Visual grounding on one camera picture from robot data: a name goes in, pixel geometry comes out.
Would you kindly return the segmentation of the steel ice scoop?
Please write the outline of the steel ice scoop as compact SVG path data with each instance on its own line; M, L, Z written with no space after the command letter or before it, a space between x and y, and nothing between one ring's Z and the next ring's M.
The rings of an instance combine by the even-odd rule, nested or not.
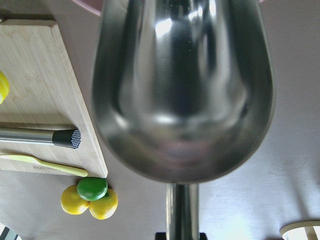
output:
M167 184L157 240L204 240L199 184L229 174L273 116L257 0L106 0L92 82L96 126L136 173Z

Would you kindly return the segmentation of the pink ribbed bowl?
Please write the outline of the pink ribbed bowl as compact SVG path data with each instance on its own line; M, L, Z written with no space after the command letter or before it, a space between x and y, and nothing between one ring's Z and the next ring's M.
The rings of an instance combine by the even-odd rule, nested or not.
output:
M118 6L121 10L127 12L132 6L142 7L144 4L158 3L157 0L73 0L72 2L97 16L106 13L107 8L112 8L113 4L114 7ZM217 4L227 4L228 2L229 0L195 0L194 4L188 6L187 9L183 10L181 8L178 10L177 4L186 4L186 0L164 0L164 3L169 3L170 6L168 6L167 9L164 10L165 13L161 13L160 16L171 16L174 19L177 19L178 17L188 17L189 14L195 13L195 16L197 17L199 15L198 10L202 9L203 12L205 12L206 10L211 10L211 7L213 7L215 14Z

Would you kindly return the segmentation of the steel muddler black tip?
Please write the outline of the steel muddler black tip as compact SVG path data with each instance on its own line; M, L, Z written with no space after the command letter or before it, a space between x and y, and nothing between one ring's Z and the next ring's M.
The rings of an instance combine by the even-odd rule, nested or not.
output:
M44 144L77 149L81 144L82 134L79 129L47 130L1 127L0 140L2 142Z

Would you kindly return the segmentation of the green lime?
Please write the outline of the green lime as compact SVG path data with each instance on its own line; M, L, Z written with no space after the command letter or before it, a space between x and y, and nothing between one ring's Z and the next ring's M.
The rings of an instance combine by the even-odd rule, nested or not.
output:
M76 189L82 199L92 202L106 195L108 183L105 178L84 177L79 181Z

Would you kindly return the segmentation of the yellow plastic knife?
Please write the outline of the yellow plastic knife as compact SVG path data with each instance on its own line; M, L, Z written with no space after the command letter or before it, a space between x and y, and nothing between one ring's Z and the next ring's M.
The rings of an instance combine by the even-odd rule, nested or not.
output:
M63 165L63 164L58 164L58 163L53 163L53 162L47 162L44 160L40 160L39 158L35 156L30 156L30 155L22 155L22 154L2 154L0 156L1 159L6 159L6 160L13 160L13 161L20 161L20 162L25 162L25 163L30 163L30 164L36 164L42 167L47 167L47 168L52 168L55 170L59 170L65 173L69 173L72 175L76 175L79 177L87 177L88 172L85 169L73 167L73 166L68 166L68 165Z

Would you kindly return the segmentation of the bamboo cutting board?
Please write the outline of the bamboo cutting board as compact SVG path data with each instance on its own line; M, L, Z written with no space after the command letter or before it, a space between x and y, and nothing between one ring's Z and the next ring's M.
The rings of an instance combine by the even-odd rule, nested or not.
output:
M35 156L105 178L106 163L58 24L52 20L8 19L0 25L0 70L9 94L0 105L3 127L79 129L77 149L2 142L3 155Z

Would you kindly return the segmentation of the whole yellow lemon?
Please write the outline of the whole yellow lemon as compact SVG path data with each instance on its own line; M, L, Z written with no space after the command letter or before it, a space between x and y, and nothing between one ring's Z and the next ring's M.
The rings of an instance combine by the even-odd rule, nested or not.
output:
M81 215L89 208L90 202L80 197L77 185L74 184L63 191L60 197L60 205L67 214Z

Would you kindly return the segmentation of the half lemon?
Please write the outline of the half lemon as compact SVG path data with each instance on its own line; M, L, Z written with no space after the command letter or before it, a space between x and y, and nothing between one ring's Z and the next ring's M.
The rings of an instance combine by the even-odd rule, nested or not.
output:
M10 92L10 83L2 71L0 71L0 104L4 102Z

